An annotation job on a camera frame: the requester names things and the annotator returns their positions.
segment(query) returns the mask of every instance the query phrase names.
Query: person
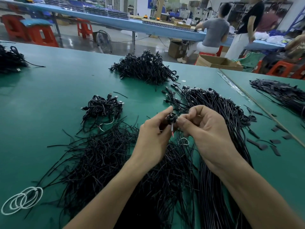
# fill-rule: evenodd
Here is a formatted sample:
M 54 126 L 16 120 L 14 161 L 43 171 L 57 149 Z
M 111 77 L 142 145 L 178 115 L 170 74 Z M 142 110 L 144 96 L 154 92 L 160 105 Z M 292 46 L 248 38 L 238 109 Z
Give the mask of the person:
M 130 159 L 65 229 L 114 227 L 136 185 L 165 155 L 171 126 L 163 131 L 160 126 L 172 111 L 170 106 L 141 125 Z M 204 162 L 227 187 L 253 229 L 305 228 L 283 197 L 237 152 L 221 115 L 199 105 L 180 115 L 176 126 L 193 137 Z
M 233 42 L 226 54 L 226 58 L 238 59 L 244 48 L 254 42 L 254 31 L 264 14 L 263 0 L 249 0 L 250 4 L 255 4 L 242 19 L 242 26 L 236 33 Z
M 305 27 L 303 28 L 302 34 L 290 41 L 283 51 L 269 53 L 263 58 L 260 73 L 266 74 L 280 60 L 289 63 L 298 63 L 304 53 Z
M 207 29 L 207 35 L 203 42 L 194 43 L 184 58 L 178 58 L 177 61 L 186 63 L 189 56 L 195 51 L 205 52 L 209 54 L 216 54 L 219 50 L 221 42 L 227 41 L 230 24 L 224 19 L 230 12 L 231 5 L 229 3 L 223 4 L 218 13 L 218 18 L 208 19 L 203 23 L 196 25 L 195 30 Z
M 262 16 L 262 20 L 256 28 L 257 32 L 268 32 L 277 26 L 279 20 L 279 16 L 275 14 L 277 10 L 278 6 L 273 5 L 269 12 Z

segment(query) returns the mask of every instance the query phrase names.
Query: concrete floor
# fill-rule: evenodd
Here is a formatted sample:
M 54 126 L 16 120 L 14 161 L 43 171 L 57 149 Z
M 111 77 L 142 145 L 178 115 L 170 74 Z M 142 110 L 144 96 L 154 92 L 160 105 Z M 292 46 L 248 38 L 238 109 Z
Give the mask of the concrete floor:
M 4 14 L 12 14 L 12 12 L 0 11 L 0 16 Z M 30 18 L 29 15 L 23 15 L 25 19 Z M 54 26 L 51 27 L 53 32 L 56 35 L 56 29 Z M 104 30 L 106 31 L 112 41 L 112 53 L 113 55 L 126 56 L 128 53 L 133 53 L 132 47 L 132 37 L 126 34 L 122 34 L 120 30 L 108 29 L 102 26 L 92 25 L 93 31 Z M 90 51 L 100 53 L 97 44 L 93 41 L 92 36 L 87 36 L 86 39 L 83 39 L 82 36 L 78 36 L 77 25 L 68 25 L 61 26 L 59 25 L 59 31 L 61 33 L 62 39 L 56 37 L 56 40 L 59 45 L 62 45 L 63 48 Z M 160 38 L 148 38 L 147 34 L 137 33 L 138 37 L 135 41 L 135 55 L 140 56 L 144 50 L 150 50 L 152 53 L 159 51 L 159 54 L 162 56 L 163 61 L 167 62 L 177 62 L 176 59 L 168 55 L 168 47 L 170 44 L 170 39 L 165 37 Z M 14 41 L 14 42 L 23 42 L 16 38 L 9 38 L 6 29 L 3 23 L 0 23 L 0 40 L 4 41 Z M 189 60 L 188 64 L 194 64 L 197 59 L 197 54 L 193 54 Z

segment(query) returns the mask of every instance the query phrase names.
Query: green workbench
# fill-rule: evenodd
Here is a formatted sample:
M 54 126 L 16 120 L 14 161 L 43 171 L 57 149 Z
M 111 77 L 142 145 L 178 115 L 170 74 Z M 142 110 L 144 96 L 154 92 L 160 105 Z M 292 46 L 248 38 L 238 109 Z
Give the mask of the green workbench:
M 269 76 L 262 74 L 251 73 L 251 75 L 245 75 L 245 72 L 240 71 L 231 71 L 231 70 L 222 70 L 222 72 L 238 87 L 242 89 L 244 93 L 251 98 L 265 111 L 270 114 L 277 115 L 276 119 L 295 137 L 297 137 L 303 144 L 305 144 L 305 129 L 301 126 L 303 122 L 300 117 L 293 115 L 288 110 L 278 106 L 277 104 L 270 101 L 267 97 L 263 96 L 256 91 L 255 88 L 252 88 L 249 81 L 256 79 L 269 79 L 276 80 L 282 83 L 290 84 L 291 86 L 298 86 L 298 88 L 305 90 L 305 80 L 298 79 L 289 79 L 277 76 Z
M 16 46 L 27 61 L 46 68 L 31 66 L 23 68 L 20 73 L 0 76 L 1 205 L 9 197 L 35 185 L 31 181 L 40 180 L 59 160 L 65 148 L 47 146 L 70 142 L 62 129 L 71 135 L 79 131 L 84 115 L 80 108 L 86 106 L 93 95 L 105 97 L 115 91 L 127 96 L 128 99 L 118 95 L 119 100 L 125 103 L 121 117 L 127 116 L 126 122 L 130 124 L 135 123 L 138 115 L 138 123 L 142 124 L 147 116 L 152 117 L 168 106 L 163 102 L 164 94 L 161 93 L 164 86 L 155 87 L 130 78 L 120 79 L 110 73 L 108 68 L 118 62 L 120 56 L 30 44 L 6 45 Z M 171 70 L 177 70 L 180 76 L 178 82 L 182 84 L 213 88 L 237 105 L 243 107 L 245 104 L 262 112 L 257 105 L 231 88 L 217 69 L 170 62 L 164 64 L 170 65 Z M 251 74 L 243 75 L 251 79 Z M 267 130 L 275 125 L 274 121 L 260 115 L 257 115 L 257 121 L 252 123 L 251 129 L 261 139 L 280 139 L 282 143 L 277 145 L 281 157 L 275 156 L 270 148 L 260 151 L 247 143 L 254 168 L 305 219 L 305 149 L 294 139 L 281 138 L 284 132 Z M 255 140 L 248 132 L 246 136 Z M 62 186 L 56 185 L 53 189 L 46 189 L 40 203 L 58 199 L 61 190 Z M 40 203 L 33 207 L 25 220 L 23 218 L 28 210 L 0 215 L 0 228 L 58 228 L 61 209 Z M 179 220 L 175 222 L 173 228 L 182 227 Z

